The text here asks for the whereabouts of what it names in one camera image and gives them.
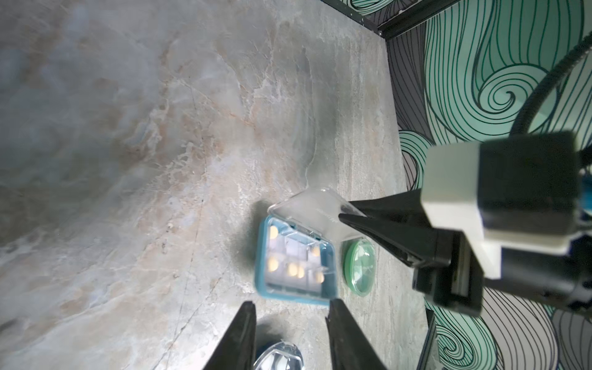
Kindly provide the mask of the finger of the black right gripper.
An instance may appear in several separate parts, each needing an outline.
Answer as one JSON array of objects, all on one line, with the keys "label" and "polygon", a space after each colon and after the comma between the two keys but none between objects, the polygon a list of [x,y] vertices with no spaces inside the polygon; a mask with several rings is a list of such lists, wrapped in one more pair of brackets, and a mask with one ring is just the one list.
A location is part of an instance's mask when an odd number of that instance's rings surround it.
[{"label": "finger of the black right gripper", "polygon": [[453,231],[375,217],[340,214],[340,222],[373,239],[410,268],[446,268],[453,259]]},{"label": "finger of the black right gripper", "polygon": [[348,226],[360,224],[361,221],[376,219],[429,227],[430,222],[420,201],[420,189],[373,200],[355,200],[351,202],[351,205],[361,211],[363,215],[349,214]]}]

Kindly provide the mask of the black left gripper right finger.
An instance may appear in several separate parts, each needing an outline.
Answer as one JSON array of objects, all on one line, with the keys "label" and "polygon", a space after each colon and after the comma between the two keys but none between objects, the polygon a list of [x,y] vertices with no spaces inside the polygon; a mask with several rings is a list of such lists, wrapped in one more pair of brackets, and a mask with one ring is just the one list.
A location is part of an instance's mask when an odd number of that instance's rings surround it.
[{"label": "black left gripper right finger", "polygon": [[331,300],[326,325],[333,369],[386,369],[343,300]]}]

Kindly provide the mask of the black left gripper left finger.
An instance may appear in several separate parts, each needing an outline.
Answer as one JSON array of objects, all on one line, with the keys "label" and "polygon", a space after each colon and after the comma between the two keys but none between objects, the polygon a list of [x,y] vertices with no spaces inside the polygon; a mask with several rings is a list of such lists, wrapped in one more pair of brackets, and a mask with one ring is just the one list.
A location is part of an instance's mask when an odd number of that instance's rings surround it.
[{"label": "black left gripper left finger", "polygon": [[256,325],[255,304],[250,301],[243,302],[203,369],[252,369],[255,356]]}]

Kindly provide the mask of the blue round pillbox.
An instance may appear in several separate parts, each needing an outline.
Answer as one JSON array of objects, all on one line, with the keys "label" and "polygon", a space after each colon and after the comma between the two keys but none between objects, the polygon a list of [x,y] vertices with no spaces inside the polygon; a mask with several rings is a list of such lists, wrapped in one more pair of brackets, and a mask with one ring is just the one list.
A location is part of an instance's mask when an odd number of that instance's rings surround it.
[{"label": "blue round pillbox", "polygon": [[280,341],[268,346],[257,357],[253,370],[305,370],[305,362],[296,345]]}]

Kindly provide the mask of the clear blue rectangular pillbox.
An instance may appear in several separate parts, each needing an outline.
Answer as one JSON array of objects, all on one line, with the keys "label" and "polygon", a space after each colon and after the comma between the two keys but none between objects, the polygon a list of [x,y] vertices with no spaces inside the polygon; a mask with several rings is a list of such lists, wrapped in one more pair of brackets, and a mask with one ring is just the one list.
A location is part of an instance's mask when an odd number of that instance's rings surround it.
[{"label": "clear blue rectangular pillbox", "polygon": [[271,205],[259,226],[254,285],[264,298],[325,305],[339,297],[339,248],[362,237],[339,220],[364,214],[330,188]]}]

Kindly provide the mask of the green round pillbox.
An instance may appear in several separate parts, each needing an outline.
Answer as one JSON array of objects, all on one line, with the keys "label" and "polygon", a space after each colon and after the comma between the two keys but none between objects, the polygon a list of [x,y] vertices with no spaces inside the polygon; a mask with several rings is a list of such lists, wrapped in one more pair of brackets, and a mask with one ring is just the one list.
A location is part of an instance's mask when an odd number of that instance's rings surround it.
[{"label": "green round pillbox", "polygon": [[376,280],[376,268],[376,251],[368,239],[352,239],[346,243],[343,271],[345,282],[354,294],[369,295]]}]

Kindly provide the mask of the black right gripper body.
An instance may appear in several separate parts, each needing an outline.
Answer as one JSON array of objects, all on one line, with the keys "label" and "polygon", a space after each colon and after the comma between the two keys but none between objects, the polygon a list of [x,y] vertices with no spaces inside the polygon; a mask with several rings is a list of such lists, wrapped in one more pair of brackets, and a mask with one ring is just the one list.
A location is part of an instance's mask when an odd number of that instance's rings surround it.
[{"label": "black right gripper body", "polygon": [[455,233],[452,260],[440,268],[418,268],[413,289],[439,306],[481,315],[487,288],[584,317],[591,316],[591,236],[573,240],[566,255],[502,249],[501,278],[484,277],[467,240]]}]

